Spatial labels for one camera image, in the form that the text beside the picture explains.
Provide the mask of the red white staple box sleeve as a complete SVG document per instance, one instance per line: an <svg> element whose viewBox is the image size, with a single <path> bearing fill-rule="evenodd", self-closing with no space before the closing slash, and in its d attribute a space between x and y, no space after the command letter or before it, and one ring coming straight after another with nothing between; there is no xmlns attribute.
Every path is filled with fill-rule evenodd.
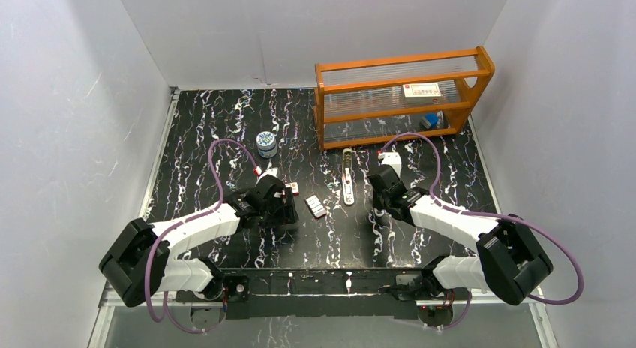
<svg viewBox="0 0 636 348"><path fill-rule="evenodd" d="M294 196L299 195L299 186L297 182L290 182L285 184L286 188L289 188Z"/></svg>

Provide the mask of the white metal stapler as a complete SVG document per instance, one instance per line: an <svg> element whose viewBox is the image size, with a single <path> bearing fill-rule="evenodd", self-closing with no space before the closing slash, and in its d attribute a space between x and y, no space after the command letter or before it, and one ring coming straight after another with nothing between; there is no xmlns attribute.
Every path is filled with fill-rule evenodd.
<svg viewBox="0 0 636 348"><path fill-rule="evenodd" d="M352 171L353 171L353 150L350 148L345 148L343 150L343 161L342 161L342 185L343 185L343 200L346 206L352 206L355 203Z"/></svg>

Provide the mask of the cardboard staple tray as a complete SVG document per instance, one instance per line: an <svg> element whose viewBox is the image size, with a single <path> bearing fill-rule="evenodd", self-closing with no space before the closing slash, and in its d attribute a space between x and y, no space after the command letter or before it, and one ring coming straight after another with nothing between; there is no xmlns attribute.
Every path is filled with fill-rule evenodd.
<svg viewBox="0 0 636 348"><path fill-rule="evenodd" d="M316 194L306 197L304 201L315 219L320 219L327 215L325 206Z"/></svg>

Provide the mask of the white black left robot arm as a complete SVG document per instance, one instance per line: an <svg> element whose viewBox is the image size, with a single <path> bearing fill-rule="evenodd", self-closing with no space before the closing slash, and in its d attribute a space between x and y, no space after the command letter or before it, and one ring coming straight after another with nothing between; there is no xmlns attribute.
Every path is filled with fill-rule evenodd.
<svg viewBox="0 0 636 348"><path fill-rule="evenodd" d="M169 291L219 299L229 289L226 275L209 258L187 258L185 253L253 227L296 223L294 197L290 184L265 174L251 189L193 214L154 223L136 218L124 227L98 268L128 307Z"/></svg>

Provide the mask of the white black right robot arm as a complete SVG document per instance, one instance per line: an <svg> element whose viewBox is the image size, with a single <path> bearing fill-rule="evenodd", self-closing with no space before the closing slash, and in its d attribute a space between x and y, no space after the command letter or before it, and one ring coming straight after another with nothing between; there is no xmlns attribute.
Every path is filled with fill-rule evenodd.
<svg viewBox="0 0 636 348"><path fill-rule="evenodd" d="M440 299L457 288L490 291L510 305L519 305L554 270L530 228L513 217L492 218L435 203L420 187L407 188L395 169L371 170L373 208L414 227L433 230L474 252L474 256L441 254L397 291L419 299Z"/></svg>

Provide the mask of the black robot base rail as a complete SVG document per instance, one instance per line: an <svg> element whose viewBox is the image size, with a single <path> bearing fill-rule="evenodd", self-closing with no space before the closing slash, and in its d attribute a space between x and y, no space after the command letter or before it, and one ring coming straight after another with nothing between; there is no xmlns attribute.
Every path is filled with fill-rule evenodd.
<svg viewBox="0 0 636 348"><path fill-rule="evenodd" d="M225 302L231 320L261 317L385 316L448 321L467 289L425 292L419 268L243 268L223 270L225 293L206 299L181 290L179 303L211 308Z"/></svg>

